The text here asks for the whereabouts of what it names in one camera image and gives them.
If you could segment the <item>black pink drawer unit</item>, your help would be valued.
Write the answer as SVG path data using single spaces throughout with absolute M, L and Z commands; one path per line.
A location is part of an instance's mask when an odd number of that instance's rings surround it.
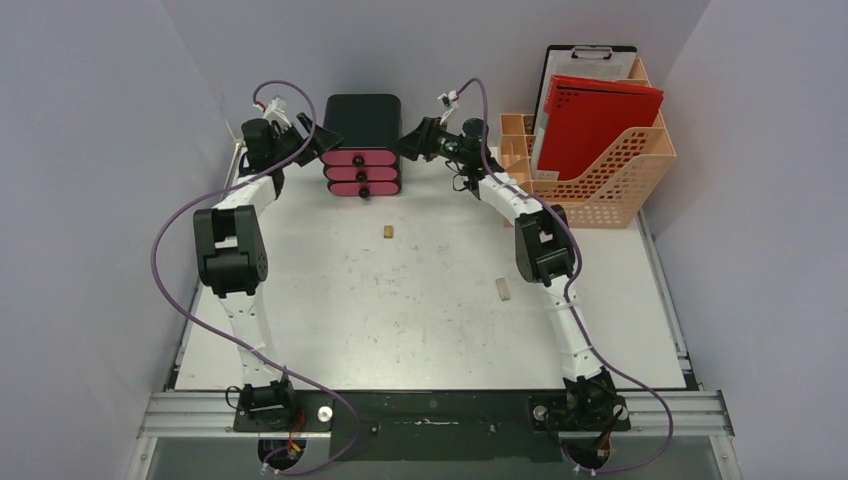
M 324 127 L 343 137 L 321 157 L 329 192 L 338 197 L 395 196 L 402 191 L 402 159 L 389 149 L 400 139 L 401 100 L 388 93 L 334 94 Z

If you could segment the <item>small beige eraser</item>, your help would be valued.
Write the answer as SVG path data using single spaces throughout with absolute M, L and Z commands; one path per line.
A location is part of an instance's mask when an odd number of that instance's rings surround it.
M 496 289 L 501 301 L 509 301 L 511 299 L 511 291 L 508 282 L 505 278 L 497 278 L 495 280 Z

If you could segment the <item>thick red binder folder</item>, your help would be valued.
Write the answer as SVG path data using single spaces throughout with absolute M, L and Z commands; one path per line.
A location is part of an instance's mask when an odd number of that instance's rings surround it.
M 627 129 L 653 125 L 664 100 L 658 88 L 553 75 L 535 127 L 534 175 L 579 177 Z

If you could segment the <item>orange plastic file organizer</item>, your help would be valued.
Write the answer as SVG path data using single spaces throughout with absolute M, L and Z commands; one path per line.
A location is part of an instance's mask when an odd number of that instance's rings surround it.
M 639 58 L 626 79 L 608 81 L 654 87 Z M 531 114 L 501 114 L 497 158 L 522 189 L 562 207 L 577 228 L 627 227 L 677 158 L 659 110 L 652 126 L 625 130 L 579 177 L 538 179 L 533 123 Z

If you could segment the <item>black clipboard with paper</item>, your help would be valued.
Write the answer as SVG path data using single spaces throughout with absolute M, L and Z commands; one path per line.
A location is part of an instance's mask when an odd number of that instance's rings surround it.
M 546 49 L 532 131 L 539 125 L 553 75 L 600 80 L 626 79 L 637 57 L 631 45 L 549 45 Z

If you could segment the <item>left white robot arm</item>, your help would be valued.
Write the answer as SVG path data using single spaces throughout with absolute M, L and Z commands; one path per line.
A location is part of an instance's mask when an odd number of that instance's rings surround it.
M 288 374 L 273 365 L 277 354 L 262 296 L 269 261 L 259 217 L 279 198 L 286 166 L 304 166 L 342 138 L 305 113 L 296 118 L 297 126 L 281 113 L 243 123 L 245 153 L 232 191 L 193 214 L 200 280 L 217 297 L 236 340 L 242 378 L 235 405 L 239 431 L 290 430 L 305 421 Z

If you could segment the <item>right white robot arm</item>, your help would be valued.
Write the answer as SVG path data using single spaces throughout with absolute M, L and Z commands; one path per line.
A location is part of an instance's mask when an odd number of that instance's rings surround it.
M 565 212 L 544 206 L 523 190 L 493 157 L 485 132 L 485 123 L 478 118 L 466 121 L 461 133 L 453 134 L 441 119 L 425 117 L 389 148 L 411 161 L 444 158 L 455 165 L 466 191 L 511 221 L 518 272 L 538 287 L 559 349 L 565 394 L 562 401 L 547 406 L 545 420 L 561 431 L 627 430 L 626 402 L 594 353 L 579 318 L 573 287 L 577 259 Z

